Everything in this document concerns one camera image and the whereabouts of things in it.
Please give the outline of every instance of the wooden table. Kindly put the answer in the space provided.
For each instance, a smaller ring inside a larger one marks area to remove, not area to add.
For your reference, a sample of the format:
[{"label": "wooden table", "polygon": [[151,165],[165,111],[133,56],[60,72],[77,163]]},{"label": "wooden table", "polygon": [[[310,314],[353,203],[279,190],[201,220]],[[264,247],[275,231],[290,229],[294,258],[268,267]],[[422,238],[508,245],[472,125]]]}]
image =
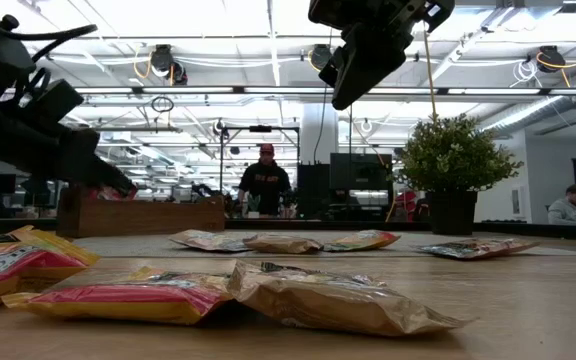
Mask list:
[{"label": "wooden table", "polygon": [[[558,247],[576,250],[575,242],[562,244]],[[240,307],[224,309],[223,320],[201,328],[52,321],[0,307],[0,359],[576,359],[576,256],[277,262],[372,275],[447,315],[479,319],[447,333],[389,339],[287,328]],[[231,264],[229,259],[105,258],[69,283],[144,265],[227,271]]]}]

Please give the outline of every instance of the ceiling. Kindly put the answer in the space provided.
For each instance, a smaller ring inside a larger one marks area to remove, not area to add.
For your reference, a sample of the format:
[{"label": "ceiling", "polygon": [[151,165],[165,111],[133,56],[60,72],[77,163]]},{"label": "ceiling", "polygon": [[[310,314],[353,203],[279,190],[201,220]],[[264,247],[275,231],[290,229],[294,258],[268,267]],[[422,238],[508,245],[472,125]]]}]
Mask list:
[{"label": "ceiling", "polygon": [[[527,56],[534,58],[542,45],[556,45],[569,64],[576,62],[576,4],[573,4],[576,2],[528,0],[524,3],[534,6],[501,11],[486,3],[491,2],[457,1],[453,15],[430,34],[429,57],[435,86],[564,87],[560,73],[531,73],[530,65],[521,69],[519,66]],[[331,32],[328,27],[311,23],[307,17],[308,6],[308,0],[0,0],[0,17],[14,15],[21,23],[16,31],[24,33],[96,24],[97,32],[67,42],[54,50],[49,59],[39,62],[39,66],[51,71],[53,78],[64,78],[76,87],[166,86],[166,81],[153,72],[141,78],[134,69],[136,66],[142,74],[146,72],[148,54],[156,44],[172,45],[175,57],[187,71],[189,86],[321,87],[323,82],[310,65],[308,52],[315,44],[330,42],[334,48],[343,45],[343,41],[339,31]],[[496,18],[496,26],[490,27],[492,32],[482,33],[482,24],[495,14],[501,15]],[[274,38],[270,36],[271,26]],[[421,30],[421,25],[415,26],[414,41],[405,51],[410,61],[379,86],[427,87],[427,55]],[[45,45],[45,42],[26,43],[31,54]],[[576,66],[568,69],[568,75],[574,86]],[[160,115],[156,123],[154,120],[159,114],[149,106],[152,97],[107,94],[87,95],[86,104],[74,109],[63,121],[73,127],[100,127],[100,131],[112,127],[113,132],[102,134],[102,142],[152,144],[151,150],[157,154],[135,155],[125,147],[100,146],[100,155],[126,166],[125,169],[133,165],[160,166],[163,162],[157,158],[164,157],[177,168],[191,166],[194,175],[181,174],[179,169],[165,172],[162,167],[155,171],[156,177],[182,175],[188,181],[207,182],[215,174],[219,175],[219,148],[199,148],[198,144],[218,142],[212,132],[218,119],[227,126],[299,126],[304,103],[321,101],[319,98],[234,94],[172,97],[175,107],[170,116]],[[364,130],[370,127],[368,131],[359,130],[370,143],[405,141],[412,127],[428,119],[432,112],[428,100],[427,96],[362,99],[353,105],[353,116],[361,120],[358,126],[363,124]],[[466,113],[485,119],[526,101],[531,100],[447,98],[437,104],[437,113],[440,116]],[[135,104],[145,106],[140,112]],[[349,114],[341,111],[338,115],[339,134],[343,134],[339,143],[348,144]],[[571,111],[563,116],[574,118],[576,114]],[[543,128],[558,121],[544,121]],[[532,125],[531,131],[539,131],[540,126]],[[277,158],[285,161],[284,167],[294,174],[296,149],[290,136],[279,132],[242,132],[232,144],[281,144]],[[365,151],[358,137],[353,139],[357,145],[355,151]],[[157,143],[183,146],[158,147]],[[250,149],[241,146],[240,150],[238,155],[226,151],[230,162],[227,184],[236,185],[245,164],[257,157],[254,146]],[[139,171],[142,168],[130,169],[137,169],[131,175],[143,172]],[[146,183],[152,178],[152,174],[135,177]],[[169,186],[170,182],[155,181],[154,184]]]}]

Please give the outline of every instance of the person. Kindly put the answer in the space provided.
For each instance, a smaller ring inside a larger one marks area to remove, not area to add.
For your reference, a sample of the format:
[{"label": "person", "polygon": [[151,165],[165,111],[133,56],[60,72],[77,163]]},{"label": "person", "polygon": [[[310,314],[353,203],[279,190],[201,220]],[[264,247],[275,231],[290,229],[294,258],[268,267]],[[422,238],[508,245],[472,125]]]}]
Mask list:
[{"label": "person", "polygon": [[244,203],[246,192],[259,196],[260,215],[277,216],[279,197],[290,189],[288,174],[274,160],[275,148],[272,144],[263,144],[259,149],[259,162],[250,165],[239,183],[239,203]]},{"label": "person", "polygon": [[566,189],[566,197],[555,200],[548,208],[548,223],[576,225],[576,185]]}]

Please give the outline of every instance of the chip bag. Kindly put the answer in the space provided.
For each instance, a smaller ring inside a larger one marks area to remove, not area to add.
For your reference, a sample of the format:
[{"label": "chip bag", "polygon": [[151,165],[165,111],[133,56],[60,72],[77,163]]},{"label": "chip bag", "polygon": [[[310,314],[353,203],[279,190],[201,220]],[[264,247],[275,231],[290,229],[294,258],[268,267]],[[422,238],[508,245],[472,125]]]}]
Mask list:
[{"label": "chip bag", "polygon": [[388,246],[399,240],[401,236],[392,235],[377,230],[364,230],[345,238],[337,239],[324,244],[324,251],[363,251]]},{"label": "chip bag", "polygon": [[32,230],[31,226],[8,236],[10,242],[0,242],[0,297],[20,290],[42,291],[98,259],[67,240]]},{"label": "chip bag", "polygon": [[223,235],[201,230],[186,230],[171,235],[168,239],[177,244],[206,251],[241,252],[250,250],[244,244],[244,240],[253,236],[250,234]]},{"label": "chip bag", "polygon": [[193,325],[232,299],[226,275],[144,267],[130,277],[45,294],[3,297],[11,309],[56,318],[104,318]]},{"label": "chip bag", "polygon": [[303,254],[321,249],[315,240],[284,234],[260,234],[244,240],[244,244],[259,252],[279,254]]},{"label": "chip bag", "polygon": [[237,301],[287,326],[380,336],[462,327],[366,276],[238,261],[228,283]]},{"label": "chip bag", "polygon": [[459,260],[478,260],[508,255],[539,245],[537,241],[521,239],[466,239],[449,243],[417,247],[423,252]]}]

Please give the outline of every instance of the metal frame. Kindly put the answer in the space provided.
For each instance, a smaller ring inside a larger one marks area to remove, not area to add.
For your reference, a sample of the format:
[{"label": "metal frame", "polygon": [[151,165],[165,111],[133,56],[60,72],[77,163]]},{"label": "metal frame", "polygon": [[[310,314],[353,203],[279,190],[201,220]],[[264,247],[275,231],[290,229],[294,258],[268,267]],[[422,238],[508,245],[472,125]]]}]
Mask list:
[{"label": "metal frame", "polygon": [[[256,126],[224,126],[221,129],[221,132],[219,133],[219,191],[223,191],[224,188],[224,148],[226,145],[228,145],[235,137],[237,137],[237,135],[239,135],[239,133],[241,133],[242,131],[250,131],[250,132],[256,132],[253,131],[254,128],[256,128]],[[264,129],[270,129],[270,131],[272,132],[274,131],[279,131],[282,134],[286,135],[286,138],[289,139],[289,141],[292,143],[292,145],[294,145],[297,148],[297,164],[299,164],[299,157],[301,155],[301,134],[299,133],[299,127],[295,127],[295,126],[290,126],[290,127],[285,127],[285,126],[263,126]],[[224,143],[224,131],[225,130],[234,130],[235,133],[232,134],[230,136],[230,138],[228,139],[227,142]],[[297,133],[297,143],[295,144],[294,141],[292,141],[292,139],[290,139],[290,137],[284,132],[284,130],[292,130],[294,132]],[[297,177],[299,177],[299,166],[297,166],[297,168],[295,169],[295,173],[297,175]]]}]

